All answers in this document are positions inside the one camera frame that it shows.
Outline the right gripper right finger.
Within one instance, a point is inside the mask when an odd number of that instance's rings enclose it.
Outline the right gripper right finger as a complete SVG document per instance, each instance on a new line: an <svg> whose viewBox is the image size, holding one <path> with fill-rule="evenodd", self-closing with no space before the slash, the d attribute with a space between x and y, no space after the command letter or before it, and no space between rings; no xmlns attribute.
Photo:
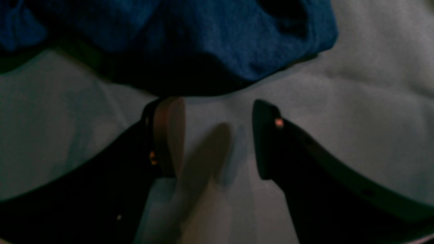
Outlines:
<svg viewBox="0 0 434 244"><path fill-rule="evenodd" d="M299 243L433 243L432 205L357 173L267 101L252 127L259 176L284 192Z"/></svg>

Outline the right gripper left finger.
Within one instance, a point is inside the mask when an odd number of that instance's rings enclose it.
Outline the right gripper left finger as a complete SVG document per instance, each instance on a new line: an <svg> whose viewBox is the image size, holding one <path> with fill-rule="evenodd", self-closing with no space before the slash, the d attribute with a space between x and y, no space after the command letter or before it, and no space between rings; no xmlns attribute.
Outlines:
<svg viewBox="0 0 434 244"><path fill-rule="evenodd" d="M88 162L1 201L1 243L131 244L154 181L180 174L185 118L182 97L157 99Z"/></svg>

